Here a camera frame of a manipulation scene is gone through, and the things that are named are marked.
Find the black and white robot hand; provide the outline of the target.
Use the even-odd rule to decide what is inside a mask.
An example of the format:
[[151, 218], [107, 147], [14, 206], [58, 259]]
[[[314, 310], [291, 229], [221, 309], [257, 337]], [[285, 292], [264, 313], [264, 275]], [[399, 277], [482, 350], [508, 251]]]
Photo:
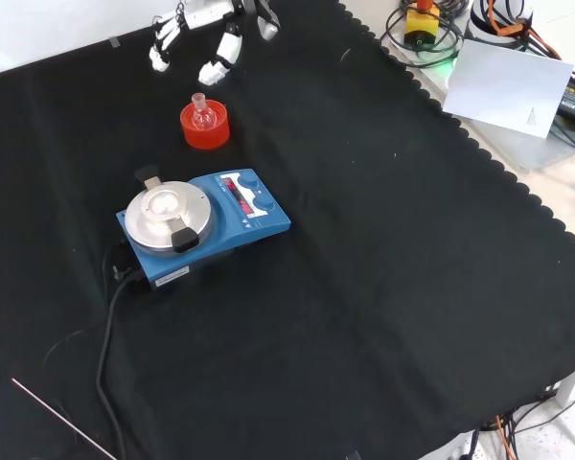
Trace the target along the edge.
[[260, 36], [270, 41], [280, 30], [280, 21], [267, 1], [180, 1], [173, 11], [154, 17], [154, 40], [149, 49], [153, 70], [164, 72], [170, 66], [169, 48], [184, 31], [222, 24], [225, 31], [215, 56], [199, 70], [204, 86], [219, 83], [230, 72], [242, 50], [242, 33], [236, 20], [241, 16], [257, 19]]

